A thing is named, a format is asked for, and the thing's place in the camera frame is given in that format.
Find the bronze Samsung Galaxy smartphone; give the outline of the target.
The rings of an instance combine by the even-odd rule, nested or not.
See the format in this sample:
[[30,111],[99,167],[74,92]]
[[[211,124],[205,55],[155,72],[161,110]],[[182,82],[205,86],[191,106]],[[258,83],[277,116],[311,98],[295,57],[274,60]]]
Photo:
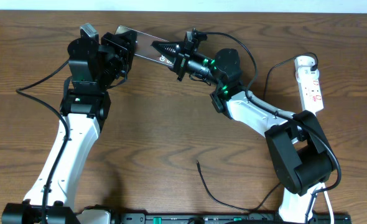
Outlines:
[[174,64],[152,46],[153,41],[166,42],[166,40],[125,26],[118,26],[115,34],[123,34],[128,31],[134,31],[137,34],[135,56],[169,68],[173,67]]

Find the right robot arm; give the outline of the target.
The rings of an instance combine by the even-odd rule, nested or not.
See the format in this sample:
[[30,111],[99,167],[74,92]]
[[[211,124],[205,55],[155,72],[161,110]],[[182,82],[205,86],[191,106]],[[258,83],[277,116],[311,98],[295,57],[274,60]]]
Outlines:
[[323,107],[318,94],[318,59],[315,54],[294,57],[302,111],[276,108],[258,98],[241,80],[239,53],[221,49],[214,57],[198,51],[207,33],[197,30],[184,40],[155,40],[152,47],[171,64],[179,78],[215,85],[211,101],[217,112],[246,124],[265,138],[284,198],[278,214],[282,221],[308,223],[316,198],[326,194],[326,181],[341,167],[316,117]]

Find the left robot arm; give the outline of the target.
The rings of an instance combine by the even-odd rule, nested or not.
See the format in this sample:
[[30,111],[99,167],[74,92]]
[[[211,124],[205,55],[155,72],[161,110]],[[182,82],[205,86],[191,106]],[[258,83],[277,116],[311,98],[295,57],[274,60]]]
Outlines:
[[80,38],[67,48],[64,65],[71,75],[63,83],[59,110],[46,104],[59,119],[57,137],[35,184],[21,203],[8,203],[2,223],[119,223],[110,208],[95,205],[75,213],[74,203],[88,154],[108,117],[108,90],[124,83],[132,67],[137,33],[106,33],[100,37],[86,24]]

